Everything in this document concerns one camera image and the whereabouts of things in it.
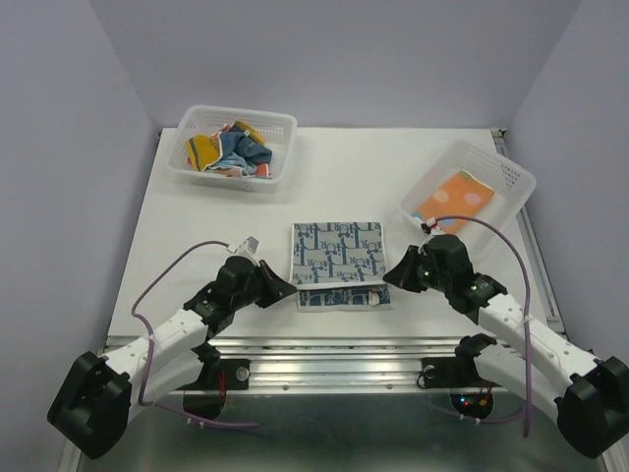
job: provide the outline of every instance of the white plastic basket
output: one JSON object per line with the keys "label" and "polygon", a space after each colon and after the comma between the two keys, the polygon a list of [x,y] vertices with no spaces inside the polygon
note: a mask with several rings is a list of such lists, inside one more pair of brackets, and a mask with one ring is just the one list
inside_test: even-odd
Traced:
{"label": "white plastic basket", "polygon": [[[404,219],[417,228],[421,235],[418,245],[426,239],[426,234],[413,213],[446,180],[461,170],[468,171],[495,191],[489,203],[475,217],[501,231],[524,206],[537,185],[533,174],[503,155],[465,141],[452,142],[437,161],[420,176],[399,205]],[[463,226],[457,232],[457,236],[467,246],[470,259],[473,261],[484,258],[498,239],[493,233],[473,222]]]}
{"label": "white plastic basket", "polygon": [[[187,162],[188,152],[185,146],[187,140],[195,135],[213,135],[225,123],[232,123],[235,120],[245,121],[264,136],[265,146],[273,151],[269,165],[271,179],[240,179],[212,172],[197,172]],[[296,136],[297,120],[291,115],[218,106],[193,106],[179,123],[168,159],[168,168],[194,184],[270,194],[277,191],[286,174]]]}

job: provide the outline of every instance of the orange cloth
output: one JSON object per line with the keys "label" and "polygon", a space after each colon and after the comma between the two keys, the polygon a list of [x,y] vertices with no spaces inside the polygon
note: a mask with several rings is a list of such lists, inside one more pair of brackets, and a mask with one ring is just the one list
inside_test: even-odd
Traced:
{"label": "orange cloth", "polygon": [[[472,174],[462,170],[445,181],[428,200],[418,206],[414,216],[427,221],[447,214],[474,216],[489,203],[495,192]],[[439,222],[447,234],[455,234],[467,221],[452,219]]]}

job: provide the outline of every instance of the white table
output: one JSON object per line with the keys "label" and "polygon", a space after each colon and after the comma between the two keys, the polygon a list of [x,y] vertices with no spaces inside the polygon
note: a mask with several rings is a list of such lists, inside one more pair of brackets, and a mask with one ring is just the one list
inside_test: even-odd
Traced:
{"label": "white table", "polygon": [[[489,130],[302,128],[287,180],[277,194],[263,195],[190,185],[175,178],[166,168],[173,134],[174,130],[165,129],[157,150],[109,328],[110,346],[143,334],[143,326],[130,316],[133,302],[177,256],[203,240],[240,243],[253,235],[260,241],[258,257],[287,278],[292,223],[377,220],[384,226],[387,265],[393,267],[418,239],[396,209],[418,173],[452,139],[493,148]],[[516,220],[506,235],[531,271]],[[197,250],[156,287],[140,312],[154,325],[166,321],[214,279],[227,256],[218,247]],[[475,267],[523,300],[522,275],[502,243]],[[535,283],[533,289],[532,315],[545,322],[548,310]],[[384,312],[300,313],[294,297],[267,310],[249,307],[238,312],[221,336],[417,339],[460,338],[480,331],[450,309],[441,294],[417,295],[395,288],[391,292],[395,309]]]}

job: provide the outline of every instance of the wall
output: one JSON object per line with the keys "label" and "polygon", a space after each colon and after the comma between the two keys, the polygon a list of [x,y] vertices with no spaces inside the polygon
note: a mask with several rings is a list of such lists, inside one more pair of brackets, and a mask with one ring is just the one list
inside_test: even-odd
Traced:
{"label": "wall", "polygon": [[629,363],[629,3],[585,0],[507,134],[571,339]]}
{"label": "wall", "polygon": [[0,5],[0,470],[56,470],[46,423],[102,345],[156,145],[84,0]]}
{"label": "wall", "polygon": [[149,116],[194,104],[300,125],[506,125],[578,0],[90,0]]}

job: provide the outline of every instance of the white polka dot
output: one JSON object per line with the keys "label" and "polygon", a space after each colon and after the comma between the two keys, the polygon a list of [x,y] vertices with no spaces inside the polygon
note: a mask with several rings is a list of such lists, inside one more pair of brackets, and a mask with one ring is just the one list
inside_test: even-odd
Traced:
{"label": "white polka dot", "polygon": [[450,196],[448,195],[448,193],[445,190],[440,189],[432,194],[432,197],[442,204],[445,204],[448,200],[450,200]]}
{"label": "white polka dot", "polygon": [[478,205],[483,199],[477,194],[465,194],[465,202],[468,205]]}

